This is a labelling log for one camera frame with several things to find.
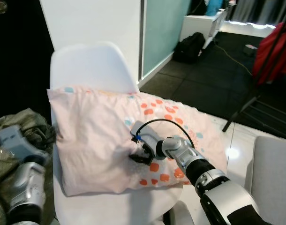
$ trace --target black backpack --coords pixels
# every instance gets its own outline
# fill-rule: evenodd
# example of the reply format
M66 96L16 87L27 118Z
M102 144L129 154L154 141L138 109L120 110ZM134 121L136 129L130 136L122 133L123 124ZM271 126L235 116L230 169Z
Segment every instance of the black backpack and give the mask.
M202 33L195 33L183 39L174 49L173 59L178 62L193 63L197 60L205 39Z

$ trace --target black floor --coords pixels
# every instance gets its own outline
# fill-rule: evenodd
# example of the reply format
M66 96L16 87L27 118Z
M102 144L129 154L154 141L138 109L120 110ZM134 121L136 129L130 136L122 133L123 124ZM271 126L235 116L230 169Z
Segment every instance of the black floor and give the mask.
M216 44L251 71L254 57L246 56L242 50L245 44L258 47L262 38L220 32L215 39ZM251 82L251 76L243 67L211 43L194 64L170 61L140 91L180 101L199 111L228 119L238 109ZM286 112L286 76L265 85L260 100ZM280 113L259 104L256 107L286 121ZM236 122L286 138L286 125L251 108L246 112L284 134L266 128L245 115L240 115Z

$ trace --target white floor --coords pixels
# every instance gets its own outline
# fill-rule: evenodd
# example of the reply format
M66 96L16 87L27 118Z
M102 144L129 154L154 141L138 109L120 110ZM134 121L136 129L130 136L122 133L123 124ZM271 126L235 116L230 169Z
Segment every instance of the white floor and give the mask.
M226 120L211 115L209 116L225 144L226 156L228 158L227 176L231 180L244 186L246 169L252 159L256 137L278 137L237 123L232 123L228 130L223 133L222 128L226 124ZM200 205L199 197L194 187L189 185L184 186L180 200L186 203L195 225L210 224Z

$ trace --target black tripod leg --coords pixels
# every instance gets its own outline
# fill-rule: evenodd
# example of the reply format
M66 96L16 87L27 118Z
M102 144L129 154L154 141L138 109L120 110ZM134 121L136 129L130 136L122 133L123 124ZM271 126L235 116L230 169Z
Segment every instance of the black tripod leg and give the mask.
M228 119L226 125L224 126L224 128L222 129L223 132L226 132L229 125L231 125L231 123L237 118L237 116L243 112L248 106L250 106L251 104L253 104L255 101L257 101L258 97L253 97L252 99L250 99L246 104L244 104L239 111L236 111L231 118Z

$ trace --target teal panel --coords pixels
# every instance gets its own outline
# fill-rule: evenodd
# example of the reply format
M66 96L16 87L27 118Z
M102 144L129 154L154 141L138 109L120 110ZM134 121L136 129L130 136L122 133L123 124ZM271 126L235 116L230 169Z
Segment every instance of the teal panel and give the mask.
M143 74L173 52L191 0L146 0Z

